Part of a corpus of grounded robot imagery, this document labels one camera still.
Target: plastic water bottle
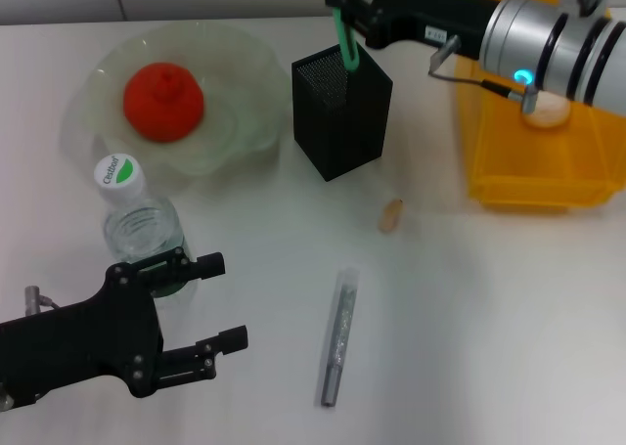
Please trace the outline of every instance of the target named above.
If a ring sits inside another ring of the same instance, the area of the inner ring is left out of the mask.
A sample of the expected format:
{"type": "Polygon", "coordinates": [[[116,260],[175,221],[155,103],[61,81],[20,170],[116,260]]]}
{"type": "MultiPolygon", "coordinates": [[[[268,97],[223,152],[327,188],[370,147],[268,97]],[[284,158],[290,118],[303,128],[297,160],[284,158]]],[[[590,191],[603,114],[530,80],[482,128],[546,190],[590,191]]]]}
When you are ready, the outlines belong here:
{"type": "MultiPolygon", "coordinates": [[[[169,199],[150,195],[135,158],[107,156],[96,165],[94,178],[110,206],[103,230],[116,260],[133,263],[176,246],[184,247],[189,255],[176,209],[169,199]]],[[[159,290],[154,296],[170,295],[183,286],[159,290]]]]}

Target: silver glitter stick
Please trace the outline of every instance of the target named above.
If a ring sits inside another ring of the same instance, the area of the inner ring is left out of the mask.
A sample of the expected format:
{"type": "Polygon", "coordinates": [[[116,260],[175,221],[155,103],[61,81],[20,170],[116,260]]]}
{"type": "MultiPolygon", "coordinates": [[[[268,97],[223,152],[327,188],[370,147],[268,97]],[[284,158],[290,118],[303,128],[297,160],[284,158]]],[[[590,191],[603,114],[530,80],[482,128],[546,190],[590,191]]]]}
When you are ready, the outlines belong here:
{"type": "Polygon", "coordinates": [[[341,285],[341,294],[339,295],[339,305],[335,315],[331,348],[329,349],[329,361],[326,365],[324,389],[322,390],[322,406],[329,408],[336,404],[336,397],[339,393],[339,383],[341,382],[341,373],[343,372],[343,364],[345,362],[345,351],[348,347],[359,273],[356,269],[350,268],[339,272],[338,277],[341,285]]]}

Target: blue led light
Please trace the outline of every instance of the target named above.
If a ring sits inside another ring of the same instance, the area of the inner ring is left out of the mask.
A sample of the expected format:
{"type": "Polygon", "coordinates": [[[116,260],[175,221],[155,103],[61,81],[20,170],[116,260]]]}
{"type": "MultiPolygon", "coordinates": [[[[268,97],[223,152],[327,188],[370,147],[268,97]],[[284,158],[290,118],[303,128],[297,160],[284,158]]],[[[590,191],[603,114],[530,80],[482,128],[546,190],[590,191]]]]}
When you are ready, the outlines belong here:
{"type": "Polygon", "coordinates": [[[524,85],[530,85],[535,81],[535,75],[532,71],[525,69],[516,71],[513,78],[517,83],[523,83],[524,85]]]}

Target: clear glass plate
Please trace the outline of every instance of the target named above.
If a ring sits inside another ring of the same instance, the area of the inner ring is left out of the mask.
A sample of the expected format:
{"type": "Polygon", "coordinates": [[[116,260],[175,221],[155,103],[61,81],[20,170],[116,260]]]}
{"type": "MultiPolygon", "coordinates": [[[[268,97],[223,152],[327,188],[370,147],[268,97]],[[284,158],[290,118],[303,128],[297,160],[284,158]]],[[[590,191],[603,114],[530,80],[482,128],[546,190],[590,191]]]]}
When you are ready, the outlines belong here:
{"type": "Polygon", "coordinates": [[[227,162],[265,150],[279,138],[291,83],[273,50],[219,22],[174,22],[130,39],[110,52],[85,84],[85,120],[112,153],[168,164],[188,176],[207,175],[227,162]],[[170,144],[140,136],[123,113],[128,80],[154,62],[191,72],[204,94],[204,118],[170,144]]]}

